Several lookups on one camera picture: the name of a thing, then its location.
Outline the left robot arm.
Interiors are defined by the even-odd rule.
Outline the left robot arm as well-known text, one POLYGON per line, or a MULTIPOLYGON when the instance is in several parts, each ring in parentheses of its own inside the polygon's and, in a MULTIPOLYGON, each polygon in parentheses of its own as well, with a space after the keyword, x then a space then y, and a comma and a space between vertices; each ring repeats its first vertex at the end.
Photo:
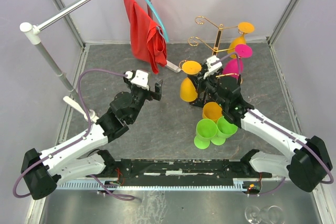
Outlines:
POLYGON ((161 81, 155 84, 154 91, 132 80, 124 81, 130 91, 118 93, 107 112, 90 122, 86 130, 52 148, 40 152, 32 148, 24 154, 19 179, 29 190, 26 196, 42 199, 70 180, 98 174, 110 177, 115 173, 115 161, 108 151, 101 150, 87 158, 82 155, 121 137, 136 121, 146 100, 159 101, 162 97, 161 81))

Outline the pink wine glass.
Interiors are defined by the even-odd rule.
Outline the pink wine glass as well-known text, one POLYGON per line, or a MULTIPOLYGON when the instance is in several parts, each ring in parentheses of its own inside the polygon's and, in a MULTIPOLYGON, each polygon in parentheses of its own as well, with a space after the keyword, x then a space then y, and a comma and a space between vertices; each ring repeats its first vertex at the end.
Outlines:
POLYGON ((244 69, 243 59, 251 57, 253 50, 246 44, 238 44, 234 52, 238 54, 238 59, 236 55, 232 55, 233 59, 226 64, 222 74, 238 79, 244 69))

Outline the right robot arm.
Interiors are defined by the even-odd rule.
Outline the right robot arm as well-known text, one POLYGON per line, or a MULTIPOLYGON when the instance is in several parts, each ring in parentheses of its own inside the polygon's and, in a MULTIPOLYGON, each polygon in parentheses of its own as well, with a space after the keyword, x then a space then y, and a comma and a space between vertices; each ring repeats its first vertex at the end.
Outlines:
POLYGON ((312 192, 318 184, 333 184, 333 166, 324 141, 308 138, 275 123, 264 116, 241 94, 241 76, 221 74, 222 68, 209 69, 202 64, 195 74, 188 74, 196 92, 207 94, 222 109, 222 115, 231 124, 251 132, 281 154, 254 151, 251 158, 240 164, 246 177, 256 173, 270 173, 289 178, 298 188, 312 192))

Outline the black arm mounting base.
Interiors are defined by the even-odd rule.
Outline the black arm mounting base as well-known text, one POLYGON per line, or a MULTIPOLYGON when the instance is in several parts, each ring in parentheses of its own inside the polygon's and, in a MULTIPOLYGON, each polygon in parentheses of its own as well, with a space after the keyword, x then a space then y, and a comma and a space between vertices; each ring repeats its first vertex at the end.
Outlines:
POLYGON ((234 179, 271 178, 259 173, 247 162, 229 159, 114 159, 107 151, 99 151, 108 159, 98 178, 119 178, 121 185, 232 185, 234 179))

